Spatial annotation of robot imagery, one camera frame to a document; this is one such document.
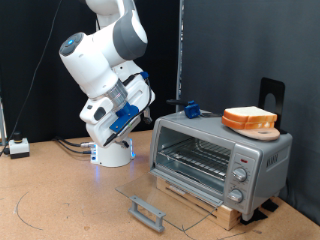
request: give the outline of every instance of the metal rack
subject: metal rack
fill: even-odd
[[[192,138],[158,154],[225,181],[231,150]]]

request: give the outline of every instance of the black cable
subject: black cable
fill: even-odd
[[[99,23],[98,18],[97,18],[97,24],[98,24],[98,28],[99,28],[99,30],[101,30],[101,28],[100,28],[100,23]]]
[[[69,141],[67,141],[67,140],[65,140],[65,139],[63,139],[63,138],[61,138],[59,136],[55,136],[54,140],[60,140],[60,141],[66,143],[66,144],[68,144],[68,145],[70,145],[72,147],[81,147],[81,144],[69,142]]]
[[[69,151],[71,151],[71,152],[79,153],[79,154],[91,154],[91,151],[78,152],[78,151],[75,151],[75,150],[73,150],[73,149],[71,149],[71,148],[67,147],[67,146],[66,146],[66,145],[64,145],[62,142],[60,142],[60,140],[56,139],[56,141],[57,141],[58,143],[60,143],[63,147],[65,147],[66,149],[68,149]]]
[[[46,50],[47,50],[48,43],[49,43],[49,40],[50,40],[51,35],[52,35],[54,23],[55,23],[55,20],[56,20],[57,15],[58,15],[58,12],[59,12],[59,9],[60,9],[60,5],[61,5],[62,1],[63,1],[63,0],[60,0],[59,5],[58,5],[58,8],[57,8],[57,10],[56,10],[56,13],[55,13],[55,15],[54,15],[54,17],[53,17],[52,25],[51,25],[51,30],[50,30],[50,33],[49,33],[49,37],[48,37],[48,40],[47,40],[47,42],[46,42],[46,45],[45,45],[45,47],[44,47],[44,49],[43,49],[43,52],[42,52],[40,61],[39,61],[38,65],[37,65],[37,67],[36,67],[36,69],[35,69],[35,71],[34,71],[33,78],[32,78],[32,81],[31,81],[31,85],[30,85],[30,88],[29,88],[29,92],[28,92],[28,94],[27,94],[26,99],[24,100],[24,103],[23,103],[21,109],[20,109],[20,112],[19,112],[19,115],[18,115],[18,117],[17,117],[16,123],[15,123],[15,125],[14,125],[13,130],[12,130],[12,133],[11,133],[11,135],[10,135],[10,137],[9,137],[6,145],[4,146],[4,148],[2,149],[2,151],[1,151],[1,153],[0,153],[0,157],[2,156],[4,150],[7,148],[8,143],[9,143],[9,141],[11,140],[11,138],[12,138],[12,136],[13,136],[13,133],[15,132],[15,130],[16,130],[16,128],[17,128],[17,125],[18,125],[18,122],[19,122],[21,113],[22,113],[22,111],[23,111],[23,109],[24,109],[24,107],[25,107],[25,105],[26,105],[26,103],[27,103],[27,100],[28,100],[28,98],[29,98],[29,95],[30,95],[30,93],[31,93],[31,90],[32,90],[32,87],[33,87],[33,83],[34,83],[34,79],[35,79],[35,77],[36,77],[38,68],[39,68],[39,66],[40,66],[40,64],[41,64],[41,62],[42,62],[43,57],[44,57],[44,54],[45,54],[45,52],[46,52]]]
[[[113,133],[108,139],[107,141],[103,144],[103,146],[107,146],[110,142],[112,142],[115,138],[117,138],[119,136],[119,134],[122,132],[122,130],[127,126],[127,124],[129,122],[132,121],[132,119],[134,119],[135,117],[141,115],[141,113],[143,113],[147,107],[150,106],[150,102],[151,102],[151,99],[152,99],[152,92],[151,92],[151,86],[150,86],[150,81],[149,81],[149,78],[146,78],[145,81],[147,82],[148,86],[149,86],[149,101],[147,103],[147,105],[138,113],[136,113],[133,117],[131,117],[118,131],[118,133]]]

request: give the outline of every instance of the wooden floor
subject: wooden floor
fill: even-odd
[[[115,188],[149,171],[151,134],[131,134],[137,157],[120,168],[92,165],[55,142],[31,144],[29,158],[1,157],[0,239],[320,239],[319,226],[278,198],[267,219],[231,231],[207,219],[186,232],[146,227]]]

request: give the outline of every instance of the control knob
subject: control knob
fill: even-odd
[[[228,198],[234,202],[240,203],[243,199],[243,195],[238,189],[234,189],[228,194]]]
[[[233,170],[232,173],[239,182],[243,182],[247,179],[247,172],[243,168],[237,168]]]

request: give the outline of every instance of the wooden plate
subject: wooden plate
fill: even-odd
[[[259,128],[259,129],[233,129],[233,131],[240,133],[249,138],[254,138],[262,141],[276,140],[280,137],[280,132],[276,128]]]

